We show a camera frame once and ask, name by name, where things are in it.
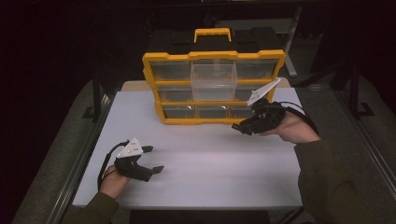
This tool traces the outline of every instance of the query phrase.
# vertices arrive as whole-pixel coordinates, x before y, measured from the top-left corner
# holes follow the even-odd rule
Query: yellow handle
[[[231,42],[231,33],[229,28],[196,29],[194,43],[197,42],[198,35],[227,35],[228,41]]]

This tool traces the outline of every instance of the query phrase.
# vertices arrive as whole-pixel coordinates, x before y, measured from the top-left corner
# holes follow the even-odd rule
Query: hand
[[[277,134],[283,139],[283,141],[293,144],[302,144],[320,140],[320,137],[307,123],[288,111],[279,126],[273,130],[259,133],[259,135],[262,136],[270,134]]]
[[[120,175],[114,165],[107,167],[104,176],[99,191],[117,199],[125,190],[130,178]]]

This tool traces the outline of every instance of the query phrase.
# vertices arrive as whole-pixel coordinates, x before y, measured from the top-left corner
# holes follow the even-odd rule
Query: yellow frame
[[[153,71],[151,69],[151,62],[192,62],[202,59],[229,59],[229,60],[257,60],[257,59],[276,59],[276,67],[273,74],[269,78],[252,78],[252,79],[238,79],[237,84],[262,84],[265,85],[275,80],[280,68],[283,66],[286,54],[282,49],[260,50],[257,53],[238,53],[235,50],[230,51],[192,51],[189,54],[170,55],[166,52],[147,52],[143,56],[143,73],[147,83],[150,85],[154,99],[155,110],[164,124],[181,124],[181,125],[194,125],[202,123],[224,123],[232,124],[240,122],[243,119],[199,119],[195,111],[194,119],[167,119],[165,117],[163,106],[166,105],[246,105],[245,101],[188,101],[188,102],[162,102],[160,94],[158,93],[158,86],[189,86],[190,80],[155,80]],[[272,89],[267,94],[267,99],[272,101],[275,89]]]

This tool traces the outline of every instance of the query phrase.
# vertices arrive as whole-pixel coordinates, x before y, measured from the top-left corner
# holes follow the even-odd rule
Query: white tag
[[[250,95],[250,98],[247,101],[247,105],[253,105],[256,101],[260,100],[268,91],[270,91],[273,87],[280,82],[280,77],[277,77],[274,81],[268,83],[267,85],[259,88],[256,91],[253,91]]]
[[[132,139],[128,145],[126,145],[122,151],[117,155],[117,158],[132,157],[137,155],[142,155],[143,149],[140,146],[137,138]]]

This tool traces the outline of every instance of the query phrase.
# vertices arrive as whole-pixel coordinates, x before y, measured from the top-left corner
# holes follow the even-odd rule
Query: sleeve
[[[66,217],[62,224],[108,224],[118,208],[116,200],[98,192],[87,206]]]
[[[327,141],[297,145],[303,206],[326,223],[373,223],[359,201],[351,173],[332,154]]]

